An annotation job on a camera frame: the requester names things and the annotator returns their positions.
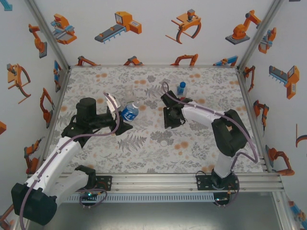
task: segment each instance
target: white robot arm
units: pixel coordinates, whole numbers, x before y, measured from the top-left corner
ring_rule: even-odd
[[[224,189],[230,181],[234,180],[231,173],[234,160],[238,157],[238,152],[245,147],[247,139],[239,128],[225,117],[235,121],[243,131],[248,132],[235,110],[214,113],[209,112],[203,106],[186,98],[179,103],[178,98],[172,91],[164,94],[161,99],[166,107],[163,109],[165,128],[176,128],[186,121],[196,121],[213,130],[217,148],[220,150],[218,161],[212,170],[211,185],[214,189]]]
[[[43,165],[24,184],[15,184],[11,191],[15,214],[22,213],[20,217],[23,215],[29,220],[46,225],[55,215],[57,207],[68,196],[81,188],[95,187],[95,170],[82,165],[78,166],[65,181],[56,184],[56,180],[73,156],[81,151],[96,131],[109,127],[111,133],[120,135],[132,128],[119,116],[117,108],[120,104],[111,95],[105,95],[110,103],[107,112],[100,115],[96,114],[95,99],[81,99],[76,105],[77,115],[73,116],[70,124],[64,129],[62,138]]]

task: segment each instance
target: table surface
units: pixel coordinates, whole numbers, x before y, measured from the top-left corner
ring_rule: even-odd
[[[125,105],[125,86],[132,84],[134,94],[142,103],[139,115],[130,123],[133,129],[120,136],[90,138],[64,172],[71,173],[80,164],[96,169],[97,173],[210,172],[219,154],[213,132],[193,121],[175,129],[164,128],[164,103],[160,98],[163,81],[168,82],[174,92],[176,86],[185,81],[187,97],[200,105],[216,111],[235,109],[254,141],[235,69],[82,67],[71,71],[49,154],[76,114],[76,104],[80,99],[95,98],[97,114],[103,114],[107,107],[103,92],[112,94]],[[109,128],[103,128],[98,133],[109,131]],[[167,142],[166,147],[160,144],[163,140]],[[248,144],[244,151],[252,156]],[[262,166],[240,156],[234,171],[262,172]]]

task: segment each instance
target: water bottle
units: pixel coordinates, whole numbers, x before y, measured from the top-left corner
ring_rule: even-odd
[[[187,87],[186,83],[183,81],[177,87],[177,95],[181,96],[180,99],[184,99],[187,96]]]
[[[140,103],[138,101],[126,105],[123,112],[121,113],[123,119],[125,121],[133,121],[136,118],[136,116],[139,114],[139,106]]]

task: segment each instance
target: blue bottle label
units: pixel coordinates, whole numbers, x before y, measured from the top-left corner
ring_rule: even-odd
[[[123,119],[126,120],[126,121],[133,121],[134,118],[136,117],[136,115],[134,115],[131,112],[129,112],[129,110],[127,108],[125,108],[123,110],[121,115],[123,116]]]
[[[184,91],[184,88],[181,88],[180,86],[177,87],[177,95],[182,95]]]

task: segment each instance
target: robot arm sticker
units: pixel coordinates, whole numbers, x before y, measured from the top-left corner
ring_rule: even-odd
[[[289,158],[287,157],[285,152],[277,151],[275,148],[270,149],[267,145],[265,146],[265,150],[267,151],[267,154],[269,156],[269,161],[272,168],[274,167],[274,160],[276,160],[278,157],[282,157],[287,166],[286,169],[279,171],[274,170],[275,172],[279,173],[282,176],[293,176],[295,174],[295,172],[292,170]]]
[[[45,109],[44,107],[44,99],[45,97],[47,97],[48,101],[51,103],[52,106],[52,110],[48,111],[47,109]],[[54,103],[49,95],[49,93],[47,92],[47,90],[45,88],[43,88],[43,94],[40,98],[40,108],[43,111],[43,118],[46,121],[46,128],[49,128],[50,122],[51,122],[51,118],[52,118],[52,114],[53,114],[53,110],[54,110]]]
[[[245,14],[246,19],[244,21],[244,24],[237,25],[234,28],[234,33],[232,35],[227,36],[225,39],[234,45],[249,40],[250,37],[246,35],[246,31],[248,30],[250,22],[256,24],[256,28],[258,28],[261,23],[261,20],[257,18],[254,13],[255,11],[252,10]]]
[[[8,70],[8,83],[11,83],[12,81],[14,82],[14,84],[11,85],[8,89],[11,89],[14,86],[16,86],[20,90],[20,92],[23,94],[23,96],[25,97],[18,103],[18,104],[20,104],[25,99],[27,99],[28,97],[31,96],[30,94],[27,94],[23,89],[23,87],[25,85],[27,85],[31,82],[30,77],[29,77],[27,71],[25,71],[25,69],[18,64],[16,64],[16,65],[7,64],[6,69]],[[28,82],[25,83],[25,84],[22,84],[22,82],[21,82],[21,73],[22,72],[25,74],[25,76],[28,80]]]
[[[98,42],[110,41],[110,38],[120,35],[121,32],[132,31],[136,34],[142,33],[141,23],[132,19],[132,15],[125,11],[118,11],[115,13],[116,24],[107,29],[106,31],[98,34],[95,40]]]
[[[47,42],[42,42],[37,35],[37,31],[40,31],[38,26],[32,26],[29,24],[29,31],[33,34],[35,37],[34,44],[35,47],[38,49],[39,53],[39,58],[43,58],[47,56]]]
[[[256,68],[255,66],[252,66],[251,68],[245,67],[243,71],[243,76],[244,76],[245,81],[246,81],[246,78],[249,77],[249,73],[251,72],[251,83],[250,83],[248,92],[250,92],[254,88],[255,68]]]
[[[56,13],[51,25],[55,29],[52,34],[57,42],[67,45],[77,39],[75,36],[74,27],[69,25],[68,20],[62,15]]]
[[[274,27],[272,30],[268,30],[267,34],[262,38],[260,44],[258,45],[258,50],[261,53],[266,54],[267,51],[273,45],[275,37],[276,37],[276,27]]]
[[[171,64],[171,66],[179,66],[179,62],[182,60],[182,59],[191,59],[191,62],[190,62],[190,66],[194,66],[195,65],[195,62],[197,61],[197,58],[198,58],[198,54],[195,54],[195,55],[182,55],[182,56],[179,56],[177,57],[176,61]]]
[[[215,62],[213,65],[214,66],[226,66],[230,64],[230,66],[235,66],[237,60],[238,60],[238,56],[233,56],[233,57],[224,58],[223,60]]]
[[[178,16],[177,19],[179,21],[181,21],[182,23],[178,23],[178,22],[172,20],[172,22],[175,23],[176,25],[178,25],[178,27],[179,27],[177,35],[176,35],[176,39],[172,38],[169,35],[166,35],[166,37],[174,40],[175,42],[178,42],[179,44],[182,44],[182,42],[180,41],[181,34],[185,34],[185,35],[189,36],[190,38],[194,39],[198,35],[198,33],[200,32],[200,30],[201,30],[201,18],[195,14],[194,10],[192,10],[192,9],[189,10],[188,12]],[[197,26],[197,28],[196,28],[196,31],[194,32],[193,35],[189,35],[185,31],[192,26]]]
[[[42,141],[43,138],[45,137],[42,137],[41,139],[37,140],[30,147],[24,148],[24,158],[27,164],[27,169],[25,171],[26,174],[34,174],[36,171],[39,158],[34,157],[30,159],[30,156],[39,149],[39,143]]]
[[[131,58],[128,58],[128,60],[125,62],[124,66],[128,66],[130,64],[133,64],[134,66],[143,66],[143,63],[137,59],[136,56],[133,56]]]
[[[285,73],[274,66],[269,67],[269,74],[276,80],[283,83],[287,88],[287,98],[290,100],[296,94],[296,83],[299,81],[299,70],[293,66],[288,73]]]
[[[0,135],[6,130],[6,124],[0,121]]]
[[[84,62],[91,65],[91,66],[100,66],[100,65],[97,65],[96,63],[90,61],[89,59],[86,59],[84,56],[78,57],[78,64],[76,66],[83,66]]]

